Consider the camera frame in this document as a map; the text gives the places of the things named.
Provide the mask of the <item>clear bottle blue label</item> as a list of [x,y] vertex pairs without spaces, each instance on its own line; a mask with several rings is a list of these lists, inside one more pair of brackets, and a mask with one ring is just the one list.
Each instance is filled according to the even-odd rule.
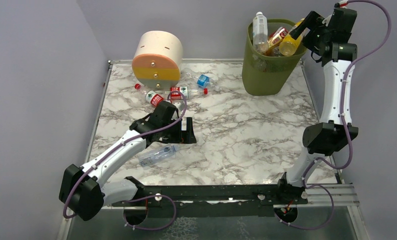
[[182,80],[191,80],[195,82],[200,88],[211,89],[215,92],[220,92],[222,89],[218,83],[206,74],[193,71],[190,68],[184,68],[180,71]]

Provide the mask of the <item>red gold label bottle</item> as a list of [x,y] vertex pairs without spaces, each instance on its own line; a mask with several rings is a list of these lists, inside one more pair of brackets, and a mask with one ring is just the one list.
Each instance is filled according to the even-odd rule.
[[273,49],[281,44],[287,34],[288,30],[285,27],[280,27],[275,32],[273,32],[267,39],[268,50],[265,52],[265,55],[269,56],[272,53]]

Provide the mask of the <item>green mesh waste bin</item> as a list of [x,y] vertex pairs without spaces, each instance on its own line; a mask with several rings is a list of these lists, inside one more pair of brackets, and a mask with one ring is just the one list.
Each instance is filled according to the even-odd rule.
[[258,53],[252,43],[253,24],[246,31],[242,65],[242,83],[253,96],[276,95],[305,55],[307,49],[300,45],[292,56],[266,56]]

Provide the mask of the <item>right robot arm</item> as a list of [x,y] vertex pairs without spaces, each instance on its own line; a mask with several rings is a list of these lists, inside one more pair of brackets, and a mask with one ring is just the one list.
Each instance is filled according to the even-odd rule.
[[306,180],[326,158],[340,151],[357,137],[359,129],[352,125],[350,115],[351,79],[357,58],[357,45],[349,43],[357,12],[335,7],[330,17],[311,11],[288,33],[301,39],[304,47],[320,56],[324,72],[324,103],[317,124],[305,128],[303,148],[293,167],[285,172],[277,184],[281,201],[295,201],[302,197]]

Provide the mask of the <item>white blue label tea bottle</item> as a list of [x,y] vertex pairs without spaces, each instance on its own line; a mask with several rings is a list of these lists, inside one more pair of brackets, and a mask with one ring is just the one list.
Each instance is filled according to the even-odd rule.
[[257,12],[252,21],[252,44],[254,49],[264,54],[269,49],[268,22],[262,12]]

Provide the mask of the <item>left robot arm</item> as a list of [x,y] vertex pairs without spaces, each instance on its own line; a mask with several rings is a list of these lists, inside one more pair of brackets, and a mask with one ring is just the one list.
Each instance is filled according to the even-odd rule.
[[154,142],[164,144],[195,144],[193,119],[168,101],[157,105],[152,113],[135,120],[124,135],[93,160],[77,166],[69,165],[63,172],[58,199],[64,204],[63,217],[92,219],[104,205],[132,200],[138,187],[130,180],[116,184],[108,179],[124,163],[147,149]]

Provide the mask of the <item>yellow juice bottle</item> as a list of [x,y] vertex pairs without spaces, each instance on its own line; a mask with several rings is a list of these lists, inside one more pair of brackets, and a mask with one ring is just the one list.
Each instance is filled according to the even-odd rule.
[[288,32],[286,37],[282,40],[282,42],[279,45],[279,52],[286,57],[293,56],[298,47],[301,44],[301,41],[303,39],[303,35],[301,34],[297,39],[294,39],[291,37],[290,32],[296,29],[302,22],[304,21],[304,18],[302,18],[299,22],[297,22]]

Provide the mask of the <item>round cream drawer cabinet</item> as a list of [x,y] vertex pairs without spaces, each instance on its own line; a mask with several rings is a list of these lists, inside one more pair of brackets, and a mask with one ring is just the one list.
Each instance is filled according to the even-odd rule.
[[166,90],[181,79],[183,46],[174,34],[161,30],[145,32],[131,66],[136,79],[151,89]]

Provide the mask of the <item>red label bottle red cap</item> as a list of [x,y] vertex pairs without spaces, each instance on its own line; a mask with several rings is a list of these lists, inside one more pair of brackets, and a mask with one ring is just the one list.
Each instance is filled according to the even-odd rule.
[[169,98],[171,100],[181,100],[184,95],[186,99],[191,99],[197,96],[205,96],[208,94],[207,88],[191,88],[187,86],[179,86],[179,87],[171,87],[169,91],[166,92],[169,94]]

